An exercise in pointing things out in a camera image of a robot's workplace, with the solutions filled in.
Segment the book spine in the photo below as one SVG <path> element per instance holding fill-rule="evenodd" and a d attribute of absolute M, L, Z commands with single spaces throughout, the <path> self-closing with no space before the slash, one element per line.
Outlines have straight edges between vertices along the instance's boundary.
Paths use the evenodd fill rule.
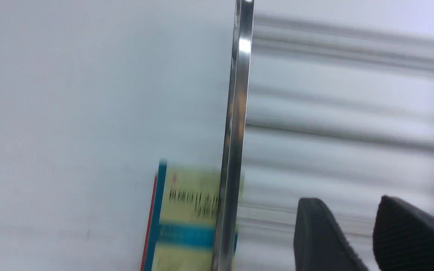
<path fill-rule="evenodd" d="M 155 202 L 156 189 L 157 189 L 157 174 L 155 174 L 155 180 L 153 181 L 152 201 L 150 204 L 150 213 L 148 215 L 147 235 L 145 236 L 145 246 L 143 248 L 142 265 L 140 267 L 140 271 L 143 271 L 143 269 L 145 268 L 145 258 L 147 257 L 147 248 L 148 248 L 148 236 L 150 235 L 150 224 L 152 222 L 153 204 Z"/>

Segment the white surface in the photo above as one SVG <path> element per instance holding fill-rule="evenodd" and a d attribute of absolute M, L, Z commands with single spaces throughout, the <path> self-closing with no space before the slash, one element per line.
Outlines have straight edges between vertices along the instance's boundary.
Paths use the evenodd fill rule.
<path fill-rule="evenodd" d="M 434 36 L 434 3 L 424 0 L 259 1 L 256 11 Z M 220 165 L 233 15 L 233 0 L 0 0 L 0 271 L 139 268 L 158 159 Z M 434 114 L 434 82 L 356 70 L 346 81 L 346 70 L 336 69 L 257 56 L 251 83 Z M 389 102 L 384 91 L 395 86 L 401 92 Z M 249 115 L 252 107 L 264 114 L 259 106 L 250 99 Z M 280 110 L 301 116 L 299 108 Z M 369 129 L 353 116 L 344 122 L 327 118 L 337 113 L 309 112 Z M 368 117 L 384 128 L 407 121 Z M 434 139 L 433 126 L 406 123 L 408 135 Z M 306 177 L 249 169 L 247 198 L 270 187 L 267 200 L 295 207 L 299 196 L 334 194 L 336 212 L 354 204 L 351 210 L 369 214 L 379 194 L 391 191 L 434 211 L 434 196 L 424 192 L 434 170 L 428 157 L 282 140 L 249 134 L 246 155 L 339 162 L 391 183 L 415 181 L 419 191 L 320 179 L 329 185 L 322 192 L 316 177 L 307 185 Z M 364 204 L 343 201 L 352 196 Z M 246 238 L 238 251 L 242 270 L 293 269 L 288 242 Z"/>

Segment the book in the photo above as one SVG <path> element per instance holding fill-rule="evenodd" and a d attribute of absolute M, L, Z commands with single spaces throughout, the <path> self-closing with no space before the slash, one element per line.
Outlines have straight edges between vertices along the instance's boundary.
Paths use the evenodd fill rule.
<path fill-rule="evenodd" d="M 141 271 L 210 271 L 219 185 L 220 170 L 160 162 Z"/>

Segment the silver metal frame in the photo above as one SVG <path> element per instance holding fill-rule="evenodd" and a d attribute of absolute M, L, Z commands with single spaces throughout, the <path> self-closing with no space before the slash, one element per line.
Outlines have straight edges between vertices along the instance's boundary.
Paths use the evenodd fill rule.
<path fill-rule="evenodd" d="M 243 137 L 246 127 L 253 22 L 254 0 L 236 0 L 229 98 L 220 177 L 219 211 L 215 230 L 212 271 L 232 270 Z"/>

